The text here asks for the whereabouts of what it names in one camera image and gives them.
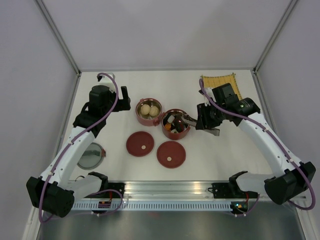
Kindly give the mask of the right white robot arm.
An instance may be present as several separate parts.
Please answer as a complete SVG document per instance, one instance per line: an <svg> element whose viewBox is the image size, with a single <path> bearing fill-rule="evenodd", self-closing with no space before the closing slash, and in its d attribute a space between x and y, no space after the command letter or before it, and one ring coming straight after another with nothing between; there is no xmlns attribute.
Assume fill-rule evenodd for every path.
<svg viewBox="0 0 320 240"><path fill-rule="evenodd" d="M272 173L258 174L241 171L229 179L228 192L235 198L245 192L266 194L274 203L293 203L292 198L309 190L311 204L308 207L295 204L301 210L312 210L316 196L311 182L316 168L309 161L302 162L290 151L267 123L258 105L251 98L239 99L231 84L206 88L199 79L200 93L206 101L197 105L196 130L218 136L218 127L229 121L247 134L262 153Z"/></svg>

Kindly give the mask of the red steel bowl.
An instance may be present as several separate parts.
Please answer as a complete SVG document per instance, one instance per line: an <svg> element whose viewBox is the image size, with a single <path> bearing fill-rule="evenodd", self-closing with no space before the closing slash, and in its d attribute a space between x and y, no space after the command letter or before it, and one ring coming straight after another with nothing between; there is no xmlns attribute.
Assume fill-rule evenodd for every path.
<svg viewBox="0 0 320 240"><path fill-rule="evenodd" d="M135 114L140 124L147 127L157 126L163 113L161 103L154 98L142 98L135 108Z"/></svg>
<svg viewBox="0 0 320 240"><path fill-rule="evenodd" d="M184 131L180 132L180 133L174 133L174 131L173 131L173 129L175 128L174 121L171 124L171 131L167 131L165 129L165 127L164 127L165 124L168 124L167 120L168 120L169 116L171 116L171 115L173 115L174 117L176 115L181 115L182 116L182 114L186 114L186 112L184 112L181 109L177 109L177 108L170 109L170 110L168 110L168 111L166 111L165 113L162 114L162 119L161 119L160 125L162 127L163 134L167 138L169 138L171 140L181 140L182 138L184 138L189 133L189 131L191 129L191 126L189 126L189 125L187 125L185 123L183 123L184 124Z"/></svg>

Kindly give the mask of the left aluminium frame post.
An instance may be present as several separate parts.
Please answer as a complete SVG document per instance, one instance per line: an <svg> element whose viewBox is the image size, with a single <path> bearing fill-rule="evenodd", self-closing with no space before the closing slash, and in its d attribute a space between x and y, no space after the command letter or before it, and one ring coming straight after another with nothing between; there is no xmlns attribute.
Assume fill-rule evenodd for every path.
<svg viewBox="0 0 320 240"><path fill-rule="evenodd" d="M66 57L68 63L70 64L71 68L74 70L77 76L80 76L81 70L78 67L72 53L70 52L61 32L59 31L51 13L49 12L45 2L43 0L34 0L34 3L38 7L41 15L43 16L46 24L50 28L55 40L57 41L59 47L61 48L64 56Z"/></svg>

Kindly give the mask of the round bun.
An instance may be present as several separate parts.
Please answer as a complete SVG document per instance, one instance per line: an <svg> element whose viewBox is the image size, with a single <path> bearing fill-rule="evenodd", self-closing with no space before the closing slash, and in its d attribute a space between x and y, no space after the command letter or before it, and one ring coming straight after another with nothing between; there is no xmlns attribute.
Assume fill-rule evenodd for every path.
<svg viewBox="0 0 320 240"><path fill-rule="evenodd" d="M148 104L143 104L141 107L140 107L140 113L141 115L148 115L149 114L149 111L150 111L150 106Z"/></svg>
<svg viewBox="0 0 320 240"><path fill-rule="evenodd" d="M160 112L159 108L157 106L155 106L155 105L151 106L150 109L149 109L149 115L151 117L158 116L159 112Z"/></svg>

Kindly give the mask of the metal tongs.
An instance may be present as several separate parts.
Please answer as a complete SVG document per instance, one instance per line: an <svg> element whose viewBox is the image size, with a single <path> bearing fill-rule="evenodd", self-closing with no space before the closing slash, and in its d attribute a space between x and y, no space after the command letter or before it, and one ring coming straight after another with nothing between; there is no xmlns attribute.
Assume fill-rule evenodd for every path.
<svg viewBox="0 0 320 240"><path fill-rule="evenodd" d="M192 117L190 117L187 113L183 113L181 115L181 119L185 124L187 124L187 125L189 125L191 127L195 128L196 125L197 125L197 120L192 118ZM220 136L220 130L218 128L203 129L202 131L204 131L206 133L209 133L209 134L212 134L212 135L214 135L216 137Z"/></svg>

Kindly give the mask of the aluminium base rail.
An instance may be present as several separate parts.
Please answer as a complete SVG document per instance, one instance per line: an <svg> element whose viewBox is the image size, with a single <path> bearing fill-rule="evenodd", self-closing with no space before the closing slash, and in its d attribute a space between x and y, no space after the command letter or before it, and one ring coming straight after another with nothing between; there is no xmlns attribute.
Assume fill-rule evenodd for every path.
<svg viewBox="0 0 320 240"><path fill-rule="evenodd" d="M129 201L214 201L208 191L228 181L124 181L124 199Z"/></svg>

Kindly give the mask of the aluminium frame post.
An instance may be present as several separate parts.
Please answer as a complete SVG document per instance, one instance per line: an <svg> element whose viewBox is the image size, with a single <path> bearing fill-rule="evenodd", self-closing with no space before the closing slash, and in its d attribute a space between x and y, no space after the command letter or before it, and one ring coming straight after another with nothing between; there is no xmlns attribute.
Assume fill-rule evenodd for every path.
<svg viewBox="0 0 320 240"><path fill-rule="evenodd" d="M296 6L298 5L299 0L290 0L287 7L285 8L280 20L278 21L275 29L273 30L266 46L264 47L261 55L259 56L255 66L253 67L254 74L257 74L260 68L262 67L264 61L266 60L268 54L272 50L274 44L276 43L277 39L279 38L280 34L282 33L285 25L287 24L289 18L291 17L292 13L294 12Z"/></svg>
<svg viewBox="0 0 320 240"><path fill-rule="evenodd" d="M70 64L71 68L74 70L77 76L80 76L81 70L78 67L72 53L70 52L61 32L59 31L51 13L49 12L45 2L43 0L34 0L34 3L38 7L41 15L43 16L46 24L50 28L55 40L57 41L59 47L61 48L64 56L66 57L68 63Z"/></svg>

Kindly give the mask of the yellow bamboo mat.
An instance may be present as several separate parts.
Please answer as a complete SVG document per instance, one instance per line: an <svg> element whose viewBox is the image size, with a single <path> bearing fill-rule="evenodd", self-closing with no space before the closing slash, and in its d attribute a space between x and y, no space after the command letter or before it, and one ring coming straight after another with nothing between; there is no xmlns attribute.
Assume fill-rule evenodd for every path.
<svg viewBox="0 0 320 240"><path fill-rule="evenodd" d="M223 76L204 76L202 75L201 78L203 79L204 87L205 88L216 88L220 87L224 84L230 84L235 94L237 94L238 98L242 100L242 95L238 88L236 74L232 73L229 75Z"/></svg>

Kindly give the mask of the grey transparent lid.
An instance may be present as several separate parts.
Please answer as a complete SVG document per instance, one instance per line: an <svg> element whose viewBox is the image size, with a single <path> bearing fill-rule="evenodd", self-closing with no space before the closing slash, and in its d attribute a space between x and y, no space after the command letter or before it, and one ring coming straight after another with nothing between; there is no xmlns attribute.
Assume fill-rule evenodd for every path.
<svg viewBox="0 0 320 240"><path fill-rule="evenodd" d="M91 143L82 154L77 166L83 170L97 168L106 157L105 149L98 143Z"/></svg>

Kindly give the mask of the right aluminium frame post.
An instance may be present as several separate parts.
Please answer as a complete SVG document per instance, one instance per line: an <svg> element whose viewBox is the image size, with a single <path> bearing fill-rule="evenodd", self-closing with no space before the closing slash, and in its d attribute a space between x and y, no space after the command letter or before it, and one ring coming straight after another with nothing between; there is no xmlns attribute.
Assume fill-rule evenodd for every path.
<svg viewBox="0 0 320 240"><path fill-rule="evenodd" d="M282 33L285 25L287 24L289 18L291 17L292 13L294 12L296 6L298 5L299 0L290 0L287 7L285 8L280 20L278 21L275 29L273 30L266 46L264 47L261 55L259 56L255 66L253 67L254 74L257 74L260 68L262 67L264 61L266 60L268 54L272 50L274 44L276 43L277 39L279 38L280 34Z"/></svg>

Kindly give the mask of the white rice black sushi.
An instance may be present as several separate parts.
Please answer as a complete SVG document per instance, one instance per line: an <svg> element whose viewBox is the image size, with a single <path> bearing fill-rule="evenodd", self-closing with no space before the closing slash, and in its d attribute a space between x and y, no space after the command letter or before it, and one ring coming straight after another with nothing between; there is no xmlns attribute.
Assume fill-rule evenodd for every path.
<svg viewBox="0 0 320 240"><path fill-rule="evenodd" d="M172 124L174 120L175 120L175 117L173 115L170 115L167 119L167 123Z"/></svg>

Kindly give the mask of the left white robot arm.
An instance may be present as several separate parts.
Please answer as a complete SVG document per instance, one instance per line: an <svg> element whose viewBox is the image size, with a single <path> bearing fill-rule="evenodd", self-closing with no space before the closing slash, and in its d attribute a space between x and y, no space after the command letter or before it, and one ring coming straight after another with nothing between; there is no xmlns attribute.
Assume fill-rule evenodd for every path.
<svg viewBox="0 0 320 240"><path fill-rule="evenodd" d="M30 177L26 183L31 203L39 210L41 223L45 222L42 212L64 218L74 203L85 197L104 198L108 193L116 193L123 198L119 190L109 188L108 177L104 174L92 171L81 180L69 180L87 148L106 125L107 117L112 112L130 108L131 99L126 86L114 92L105 85L92 87L89 101L76 116L64 147L39 177Z"/></svg>

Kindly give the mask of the red lid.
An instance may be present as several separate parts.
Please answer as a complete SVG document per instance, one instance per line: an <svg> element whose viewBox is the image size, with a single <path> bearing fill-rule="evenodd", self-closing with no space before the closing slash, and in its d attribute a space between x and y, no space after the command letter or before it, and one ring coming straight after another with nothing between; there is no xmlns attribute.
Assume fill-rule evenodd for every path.
<svg viewBox="0 0 320 240"><path fill-rule="evenodd" d="M156 157L163 167L174 169L185 162L186 150L176 141L166 141L158 147Z"/></svg>
<svg viewBox="0 0 320 240"><path fill-rule="evenodd" d="M154 145L154 138L145 131L134 132L126 141L128 153L135 157L144 157L148 155L153 150Z"/></svg>

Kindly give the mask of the orange shrimp sushi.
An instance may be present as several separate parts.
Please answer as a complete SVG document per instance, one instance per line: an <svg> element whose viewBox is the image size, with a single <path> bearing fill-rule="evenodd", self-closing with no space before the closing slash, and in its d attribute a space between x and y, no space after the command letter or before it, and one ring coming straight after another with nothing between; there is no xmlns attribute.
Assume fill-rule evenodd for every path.
<svg viewBox="0 0 320 240"><path fill-rule="evenodd" d="M170 132L172 130L172 125L170 123L167 123L164 125L164 128Z"/></svg>

